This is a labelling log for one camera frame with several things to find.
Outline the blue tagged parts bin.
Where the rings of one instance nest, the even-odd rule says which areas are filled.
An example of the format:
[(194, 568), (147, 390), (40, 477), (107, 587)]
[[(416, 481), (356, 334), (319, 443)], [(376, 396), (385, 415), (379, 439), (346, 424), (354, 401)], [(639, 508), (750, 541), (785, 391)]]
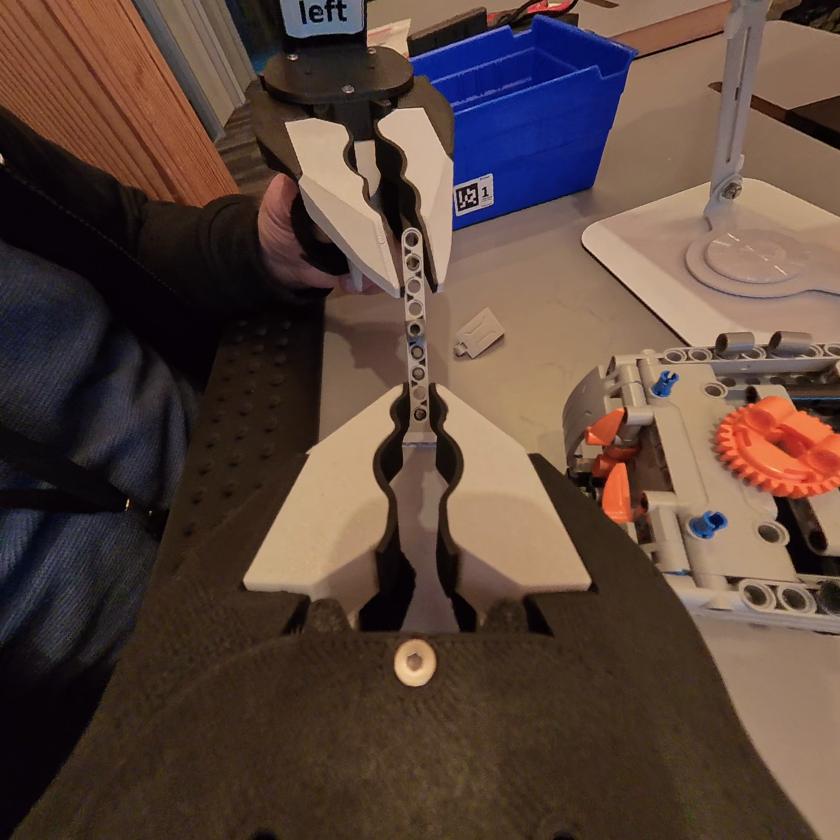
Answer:
[(541, 14), (411, 58), (455, 115), (454, 230), (592, 187), (636, 55)]

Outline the long grey beam with pins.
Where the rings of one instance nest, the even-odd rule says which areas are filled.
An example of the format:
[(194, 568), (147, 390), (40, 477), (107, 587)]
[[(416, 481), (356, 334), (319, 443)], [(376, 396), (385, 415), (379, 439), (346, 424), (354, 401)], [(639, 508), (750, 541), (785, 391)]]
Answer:
[(427, 357), (426, 279), (424, 239), (419, 229), (402, 234), (403, 299), (406, 339), (406, 372), (409, 396), (408, 428), (404, 445), (431, 448), (436, 445), (430, 414)]

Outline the black perforated mat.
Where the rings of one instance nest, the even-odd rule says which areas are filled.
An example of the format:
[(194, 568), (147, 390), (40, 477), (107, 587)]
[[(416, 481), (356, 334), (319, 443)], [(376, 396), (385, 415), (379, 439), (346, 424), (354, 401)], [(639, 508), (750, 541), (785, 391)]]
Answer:
[(325, 300), (265, 305), (219, 344), (154, 569), (244, 574), (319, 434)]

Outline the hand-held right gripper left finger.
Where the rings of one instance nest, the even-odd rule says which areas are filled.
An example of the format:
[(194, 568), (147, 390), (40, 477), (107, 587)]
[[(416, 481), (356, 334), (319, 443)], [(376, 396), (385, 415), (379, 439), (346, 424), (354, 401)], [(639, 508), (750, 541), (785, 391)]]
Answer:
[(333, 599), (365, 631), (401, 629), (416, 573), (391, 483), (409, 408), (408, 387), (395, 387), (309, 450), (245, 573), (247, 590)]

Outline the small grey curved panel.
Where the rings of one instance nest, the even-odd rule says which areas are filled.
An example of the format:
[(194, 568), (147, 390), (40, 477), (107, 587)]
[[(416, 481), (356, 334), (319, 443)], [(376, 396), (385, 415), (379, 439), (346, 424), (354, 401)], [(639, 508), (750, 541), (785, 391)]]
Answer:
[(455, 332), (454, 355), (457, 359), (474, 360), (500, 341), (504, 334), (504, 329), (493, 312), (489, 308), (483, 308)]

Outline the wooden pillar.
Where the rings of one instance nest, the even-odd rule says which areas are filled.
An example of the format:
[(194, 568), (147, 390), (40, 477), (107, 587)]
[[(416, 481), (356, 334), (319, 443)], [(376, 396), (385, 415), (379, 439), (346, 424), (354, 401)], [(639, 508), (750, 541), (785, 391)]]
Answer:
[(2, 1), (1, 102), (155, 200), (239, 192), (131, 2)]

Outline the grey orange toy model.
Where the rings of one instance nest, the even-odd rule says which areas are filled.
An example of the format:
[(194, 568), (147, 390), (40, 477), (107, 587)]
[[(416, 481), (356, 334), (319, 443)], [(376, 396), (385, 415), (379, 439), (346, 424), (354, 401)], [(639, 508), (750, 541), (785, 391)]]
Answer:
[(568, 474), (694, 617), (838, 636), (838, 342), (617, 355), (563, 409)]

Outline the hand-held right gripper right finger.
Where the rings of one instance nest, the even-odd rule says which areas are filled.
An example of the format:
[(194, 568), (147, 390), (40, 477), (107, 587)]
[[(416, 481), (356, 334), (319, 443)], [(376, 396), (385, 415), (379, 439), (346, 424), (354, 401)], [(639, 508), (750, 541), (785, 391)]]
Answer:
[(432, 386), (438, 505), (437, 577), (458, 630), (474, 632), (501, 601), (586, 592), (592, 578), (529, 453), (457, 397)]

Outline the person's left hand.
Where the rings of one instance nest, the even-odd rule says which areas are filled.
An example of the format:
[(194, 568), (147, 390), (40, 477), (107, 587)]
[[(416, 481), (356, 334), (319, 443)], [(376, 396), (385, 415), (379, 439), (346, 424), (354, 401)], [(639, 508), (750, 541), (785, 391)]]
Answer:
[(350, 276), (330, 275), (305, 259), (305, 250), (291, 222), (291, 209), (297, 198), (297, 184), (289, 176), (277, 174), (269, 183), (259, 207), (259, 244), (264, 263), (274, 280), (294, 291), (340, 289), (345, 294), (367, 296), (382, 292), (367, 276), (363, 277), (363, 285), (358, 290)]

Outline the black flat case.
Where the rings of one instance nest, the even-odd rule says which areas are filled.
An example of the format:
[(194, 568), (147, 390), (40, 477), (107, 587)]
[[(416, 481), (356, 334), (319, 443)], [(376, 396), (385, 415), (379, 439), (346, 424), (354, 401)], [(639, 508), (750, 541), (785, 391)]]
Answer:
[(487, 32), (487, 9), (474, 7), (437, 24), (412, 32), (406, 38), (409, 58), (457, 44)]

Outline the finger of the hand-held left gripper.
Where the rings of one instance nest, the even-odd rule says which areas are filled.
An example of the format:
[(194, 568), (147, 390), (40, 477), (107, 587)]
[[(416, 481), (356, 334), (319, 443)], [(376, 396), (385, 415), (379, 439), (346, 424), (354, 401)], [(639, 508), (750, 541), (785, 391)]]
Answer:
[(423, 238), (426, 278), (433, 291), (445, 283), (453, 237), (454, 163), (423, 108), (397, 108), (377, 122), (377, 162), (392, 191), (384, 200), (401, 234)]
[(286, 122), (301, 171), (298, 186), (312, 221), (340, 248), (351, 271), (393, 298), (403, 289), (382, 211), (371, 202), (366, 179), (348, 162), (352, 141), (337, 122)]

